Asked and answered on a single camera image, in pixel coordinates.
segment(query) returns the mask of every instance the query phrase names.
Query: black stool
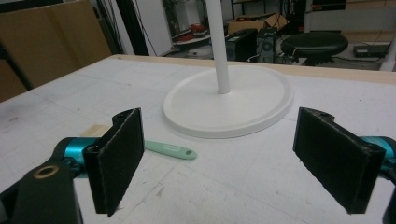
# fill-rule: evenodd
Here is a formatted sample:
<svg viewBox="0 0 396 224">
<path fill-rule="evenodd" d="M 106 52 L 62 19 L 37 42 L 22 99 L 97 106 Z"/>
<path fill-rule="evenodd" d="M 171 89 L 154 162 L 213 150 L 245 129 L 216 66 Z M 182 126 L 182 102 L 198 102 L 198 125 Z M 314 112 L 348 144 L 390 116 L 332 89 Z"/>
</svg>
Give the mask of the black stool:
<svg viewBox="0 0 396 224">
<path fill-rule="evenodd" d="M 332 56 L 341 53 L 347 46 L 347 39 L 340 34 L 313 32 L 292 35 L 282 42 L 280 48 L 296 62 L 299 58 L 306 58 L 304 64 L 314 66 L 320 63 L 334 63 Z"/>
</svg>

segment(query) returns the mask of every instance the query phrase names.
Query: gray floor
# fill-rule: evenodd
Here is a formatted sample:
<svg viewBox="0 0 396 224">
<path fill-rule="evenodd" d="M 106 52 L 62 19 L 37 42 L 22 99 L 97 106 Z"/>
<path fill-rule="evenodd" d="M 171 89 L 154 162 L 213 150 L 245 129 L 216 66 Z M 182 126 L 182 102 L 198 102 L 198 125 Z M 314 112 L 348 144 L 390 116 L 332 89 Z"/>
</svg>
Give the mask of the gray floor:
<svg viewBox="0 0 396 224">
<path fill-rule="evenodd" d="M 282 36 L 277 40 L 277 53 L 278 63 L 283 64 L 297 64 L 302 65 L 304 59 L 300 60 L 299 63 L 294 63 L 291 59 L 287 57 L 281 57 L 280 44 L 282 39 L 287 38 L 286 36 Z M 353 54 L 353 48 L 357 45 L 364 45 L 363 43 L 349 43 L 349 46 L 342 53 L 334 56 L 334 63 L 323 63 L 317 65 L 318 67 L 330 67 L 330 68 L 345 68 L 345 69 L 358 69 L 358 70 L 373 70 L 378 71 L 381 63 L 384 59 L 378 58 L 356 58 Z M 166 57 L 174 57 L 174 58 L 193 58 L 193 59 L 213 59 L 213 52 L 211 51 L 211 46 L 203 45 L 194 49 L 187 49 L 183 51 L 176 51 L 172 54 L 167 55 Z"/>
</svg>

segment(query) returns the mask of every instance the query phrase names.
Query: round stool seat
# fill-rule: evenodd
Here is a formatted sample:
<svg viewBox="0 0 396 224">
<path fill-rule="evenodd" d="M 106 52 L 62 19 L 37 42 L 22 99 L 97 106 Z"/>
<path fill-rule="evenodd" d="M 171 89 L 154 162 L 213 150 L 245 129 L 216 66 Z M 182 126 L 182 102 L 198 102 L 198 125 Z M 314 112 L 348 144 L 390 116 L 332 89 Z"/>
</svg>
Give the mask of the round stool seat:
<svg viewBox="0 0 396 224">
<path fill-rule="evenodd" d="M 347 39 L 330 32 L 313 32 L 292 35 L 285 39 L 281 49 L 297 58 L 329 57 L 341 53 L 348 46 Z"/>
</svg>

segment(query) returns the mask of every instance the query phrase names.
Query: circular base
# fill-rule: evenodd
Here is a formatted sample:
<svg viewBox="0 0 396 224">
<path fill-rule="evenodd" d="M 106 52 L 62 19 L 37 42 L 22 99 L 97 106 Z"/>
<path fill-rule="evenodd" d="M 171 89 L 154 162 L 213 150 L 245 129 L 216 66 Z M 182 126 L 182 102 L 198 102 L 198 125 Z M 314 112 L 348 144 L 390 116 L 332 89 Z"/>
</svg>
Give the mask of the circular base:
<svg viewBox="0 0 396 224">
<path fill-rule="evenodd" d="M 163 112 L 181 133 L 202 138 L 237 137 L 265 129 L 289 111 L 293 93 L 277 71 L 229 66 L 231 91 L 220 94 L 216 70 L 186 78 L 166 96 Z"/>
</svg>

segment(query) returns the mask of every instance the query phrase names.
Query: table surface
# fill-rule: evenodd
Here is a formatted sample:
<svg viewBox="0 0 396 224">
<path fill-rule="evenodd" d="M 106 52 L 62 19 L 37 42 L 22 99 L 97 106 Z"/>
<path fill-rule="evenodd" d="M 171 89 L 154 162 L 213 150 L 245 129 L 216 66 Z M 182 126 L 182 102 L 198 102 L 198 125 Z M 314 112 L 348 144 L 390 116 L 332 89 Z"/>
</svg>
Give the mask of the table surface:
<svg viewBox="0 0 396 224">
<path fill-rule="evenodd" d="M 390 181 L 377 179 L 366 214 L 348 215 L 292 145 L 300 106 L 334 115 L 356 135 L 395 139 L 396 74 L 254 65 L 285 75 L 293 106 L 277 124 L 231 139 L 187 136 L 163 115 L 166 94 L 213 61 L 115 55 L 7 100 L 0 104 L 0 190 L 49 158 L 61 139 L 111 126 L 113 115 L 141 107 L 146 139 L 192 148 L 198 158 L 146 150 L 112 218 L 94 213 L 88 180 L 76 179 L 85 223 L 381 223 Z"/>
</svg>

